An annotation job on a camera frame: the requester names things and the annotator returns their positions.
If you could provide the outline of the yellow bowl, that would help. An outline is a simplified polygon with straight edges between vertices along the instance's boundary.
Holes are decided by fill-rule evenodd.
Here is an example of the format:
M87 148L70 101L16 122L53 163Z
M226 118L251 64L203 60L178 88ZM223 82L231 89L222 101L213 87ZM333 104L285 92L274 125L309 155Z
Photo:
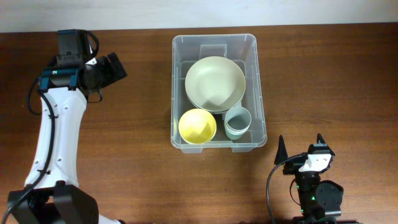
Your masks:
M211 141L216 130L215 117L199 108L188 110L178 122L179 134L189 144L204 144Z

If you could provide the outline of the cream cup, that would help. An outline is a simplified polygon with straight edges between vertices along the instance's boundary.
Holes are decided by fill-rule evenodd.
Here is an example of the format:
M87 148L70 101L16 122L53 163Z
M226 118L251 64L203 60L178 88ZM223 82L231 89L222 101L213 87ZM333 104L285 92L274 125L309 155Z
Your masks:
M248 129L250 124L246 124L240 121L225 122L225 129L231 134L244 134Z

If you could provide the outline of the grey cup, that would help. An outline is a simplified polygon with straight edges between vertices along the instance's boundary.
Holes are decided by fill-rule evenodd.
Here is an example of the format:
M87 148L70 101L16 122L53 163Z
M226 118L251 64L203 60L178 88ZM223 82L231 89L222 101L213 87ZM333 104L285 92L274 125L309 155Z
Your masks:
M240 121L251 125L251 114L243 107L234 107L228 110L224 122Z

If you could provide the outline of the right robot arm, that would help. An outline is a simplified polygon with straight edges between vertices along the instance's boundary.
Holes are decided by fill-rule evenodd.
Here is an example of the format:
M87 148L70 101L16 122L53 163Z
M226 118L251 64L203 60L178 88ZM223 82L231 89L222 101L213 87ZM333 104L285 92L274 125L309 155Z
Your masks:
M308 151L289 157L282 136L274 164L282 165L284 175L294 175L302 215L293 218L294 223L336 223L341 215L343 187L320 175L330 168L335 153L321 134L309 145Z

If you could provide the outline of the green cup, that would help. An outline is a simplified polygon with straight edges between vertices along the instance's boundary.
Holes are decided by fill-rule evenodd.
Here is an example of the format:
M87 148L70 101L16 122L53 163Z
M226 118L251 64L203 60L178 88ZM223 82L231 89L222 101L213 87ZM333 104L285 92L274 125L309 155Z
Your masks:
M226 133L227 137L232 140L240 139L248 130L248 128L233 129L233 128L230 128L229 126L225 126L224 128L225 128L225 133Z

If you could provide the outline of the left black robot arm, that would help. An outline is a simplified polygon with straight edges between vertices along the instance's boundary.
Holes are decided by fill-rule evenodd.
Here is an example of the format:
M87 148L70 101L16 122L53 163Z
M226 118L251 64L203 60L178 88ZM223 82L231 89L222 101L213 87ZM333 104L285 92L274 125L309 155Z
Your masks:
M9 192L2 222L117 223L100 214L96 200L79 188L76 157L80 124L92 93L127 73L112 52L98 57L100 42L88 30L57 32L58 50L31 90L40 96L41 125L34 163L24 189Z

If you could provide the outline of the beige plate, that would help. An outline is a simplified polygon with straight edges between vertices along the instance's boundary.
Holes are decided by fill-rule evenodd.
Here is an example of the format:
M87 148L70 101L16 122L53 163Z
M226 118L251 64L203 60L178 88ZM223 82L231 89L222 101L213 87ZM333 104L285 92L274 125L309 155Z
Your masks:
M185 77L186 94L245 94L246 79L232 60L211 56L195 62Z

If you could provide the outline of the dark blue plate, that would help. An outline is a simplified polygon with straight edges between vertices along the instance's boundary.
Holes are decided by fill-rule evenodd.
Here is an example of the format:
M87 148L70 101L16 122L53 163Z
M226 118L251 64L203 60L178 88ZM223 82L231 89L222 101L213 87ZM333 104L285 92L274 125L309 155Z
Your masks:
M244 94L187 94L189 101L199 109L206 110L213 114L225 113L234 106L237 106L243 99Z

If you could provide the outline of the cream plate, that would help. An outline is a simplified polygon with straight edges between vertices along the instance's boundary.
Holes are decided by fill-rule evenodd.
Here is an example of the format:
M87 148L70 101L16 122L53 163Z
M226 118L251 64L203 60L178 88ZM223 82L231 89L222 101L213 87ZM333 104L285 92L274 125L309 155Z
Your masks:
M188 100L196 108L203 109L203 108L199 107L198 105L196 105L189 97L188 97ZM211 110L207 110L207 109L203 109L203 110L206 110L206 111L210 112L211 114L222 114L223 112L228 111L228 110L230 110L230 109L232 109L234 107L242 107L242 100L240 100L238 103L236 103L233 107L231 107L229 109L226 109L226 110L223 110L223 111L211 111Z

